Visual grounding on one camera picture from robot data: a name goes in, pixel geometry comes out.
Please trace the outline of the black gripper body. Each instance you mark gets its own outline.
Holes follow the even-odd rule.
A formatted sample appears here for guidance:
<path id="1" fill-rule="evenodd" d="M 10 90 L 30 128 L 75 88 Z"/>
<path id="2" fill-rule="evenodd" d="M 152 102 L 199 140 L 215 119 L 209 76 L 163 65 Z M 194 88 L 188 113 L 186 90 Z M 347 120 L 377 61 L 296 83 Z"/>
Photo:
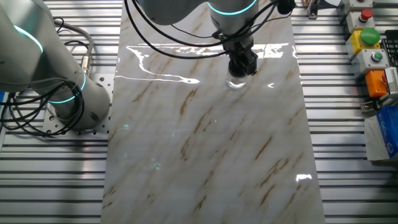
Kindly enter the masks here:
<path id="1" fill-rule="evenodd" d="M 226 42 L 223 44 L 223 49 L 227 51 L 230 59 L 254 58 L 252 47 L 253 40 L 242 40 L 234 42 Z"/>

